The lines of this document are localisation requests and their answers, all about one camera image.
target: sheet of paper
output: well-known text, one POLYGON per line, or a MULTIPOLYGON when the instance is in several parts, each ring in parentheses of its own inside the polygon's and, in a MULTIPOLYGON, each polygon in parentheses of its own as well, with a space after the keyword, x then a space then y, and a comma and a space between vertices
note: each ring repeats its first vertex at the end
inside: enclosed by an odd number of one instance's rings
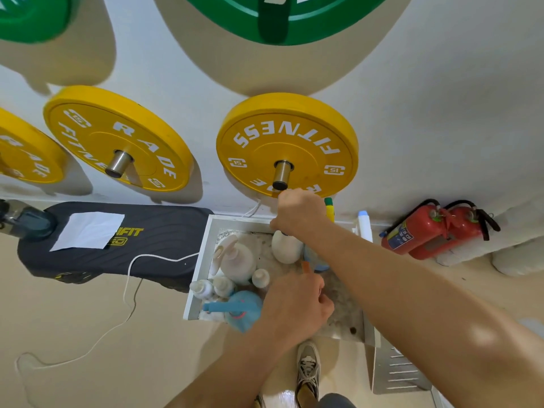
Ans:
POLYGON ((68 247, 104 249, 123 219, 125 215, 118 213, 73 213, 50 251, 68 247))

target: metal peg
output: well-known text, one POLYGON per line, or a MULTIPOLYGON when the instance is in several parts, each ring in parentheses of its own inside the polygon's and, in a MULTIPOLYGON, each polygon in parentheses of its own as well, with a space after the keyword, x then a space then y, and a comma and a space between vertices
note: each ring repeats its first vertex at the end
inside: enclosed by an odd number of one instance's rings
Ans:
POLYGON ((122 150, 116 150, 113 159, 105 168, 105 174, 114 179, 120 179, 127 167, 134 161, 132 156, 122 150))
POLYGON ((274 163, 274 167, 276 168, 276 173, 274 174, 272 187, 279 191, 287 189, 289 185, 289 175, 295 166, 287 160, 278 160, 274 163))

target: shoe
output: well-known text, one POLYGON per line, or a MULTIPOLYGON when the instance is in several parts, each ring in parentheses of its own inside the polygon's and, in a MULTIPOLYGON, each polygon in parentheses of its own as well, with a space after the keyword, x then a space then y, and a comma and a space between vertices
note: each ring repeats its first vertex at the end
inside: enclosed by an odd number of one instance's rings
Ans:
POLYGON ((261 394, 257 395, 255 397, 255 401, 253 402, 253 407, 255 408, 267 408, 267 406, 264 404, 264 399, 261 394))
POLYGON ((302 408, 299 404, 297 395, 303 385, 306 385, 312 392, 316 400, 319 400, 319 379, 321 377, 321 361, 317 347, 312 341, 306 341, 299 345, 299 350, 296 356, 298 361, 299 373, 296 379, 295 402, 298 408, 302 408))

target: fire extinguisher hose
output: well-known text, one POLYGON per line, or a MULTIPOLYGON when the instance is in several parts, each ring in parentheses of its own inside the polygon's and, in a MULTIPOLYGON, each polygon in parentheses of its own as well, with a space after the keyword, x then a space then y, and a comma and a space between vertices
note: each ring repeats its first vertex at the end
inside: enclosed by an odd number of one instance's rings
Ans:
POLYGON ((481 234, 484 240, 486 241, 489 240, 489 229, 487 228, 487 224, 489 224, 495 232, 500 232, 499 224, 495 222, 495 220, 491 216, 489 216, 485 210, 478 209, 478 207, 470 200, 466 200, 466 199, 456 200, 455 202, 449 203, 446 206, 444 206, 444 209, 450 210, 452 207, 457 205, 462 205, 462 204, 469 205, 473 209, 474 213, 476 214, 476 217, 478 218, 478 223, 480 224, 481 234))
POLYGON ((435 206, 440 206, 440 203, 436 199, 425 199, 423 202, 421 202, 419 205, 414 207, 410 212, 402 216, 400 219, 397 219, 395 223, 393 223, 391 226, 389 226, 387 229, 385 229, 383 232, 380 233, 380 238, 383 238, 384 236, 387 236, 393 229, 395 229, 397 226, 399 226, 402 222, 404 222, 412 213, 414 213, 416 210, 418 210, 421 206, 425 206, 432 203, 435 206))

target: yellow weight plate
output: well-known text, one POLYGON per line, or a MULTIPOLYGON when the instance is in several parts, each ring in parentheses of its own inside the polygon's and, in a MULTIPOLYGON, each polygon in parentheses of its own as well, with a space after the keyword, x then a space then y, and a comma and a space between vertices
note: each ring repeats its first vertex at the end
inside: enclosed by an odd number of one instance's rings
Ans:
POLYGON ((73 154, 122 182, 173 192, 187 185, 193 171, 189 148, 167 123, 110 91, 64 88, 47 102, 44 118, 73 154), (116 159, 123 154, 126 159, 116 159))
POLYGON ((286 187, 322 197, 342 190, 357 172, 359 146, 349 122, 304 95, 269 93, 238 104, 226 116, 216 147, 236 180, 268 196, 281 190, 275 175, 282 160, 292 167, 286 187))
POLYGON ((0 173, 34 183, 64 178, 67 153, 54 140, 0 109, 0 173))

